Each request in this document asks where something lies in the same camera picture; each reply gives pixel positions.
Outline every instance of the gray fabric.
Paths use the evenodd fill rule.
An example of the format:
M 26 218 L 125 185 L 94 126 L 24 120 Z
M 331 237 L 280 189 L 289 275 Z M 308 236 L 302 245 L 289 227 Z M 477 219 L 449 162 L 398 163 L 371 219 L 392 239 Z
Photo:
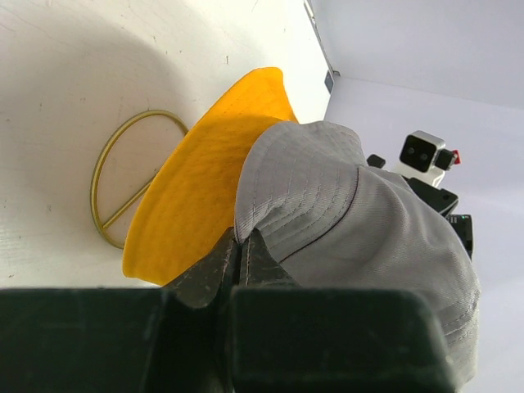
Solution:
M 366 165 L 358 135 L 328 122 L 276 124 L 238 184 L 235 231 L 258 228 L 304 287 L 403 289 L 440 320 L 461 384 L 477 361 L 477 277 L 447 221 L 398 174 Z

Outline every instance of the hat brim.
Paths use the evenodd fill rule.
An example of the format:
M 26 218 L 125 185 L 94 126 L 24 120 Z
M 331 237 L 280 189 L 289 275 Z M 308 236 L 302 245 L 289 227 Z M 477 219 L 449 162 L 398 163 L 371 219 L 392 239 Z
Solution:
M 124 245 L 127 277 L 164 285 L 233 226 L 238 179 L 257 138 L 295 121 L 282 72 L 253 70 L 198 121 L 144 195 Z

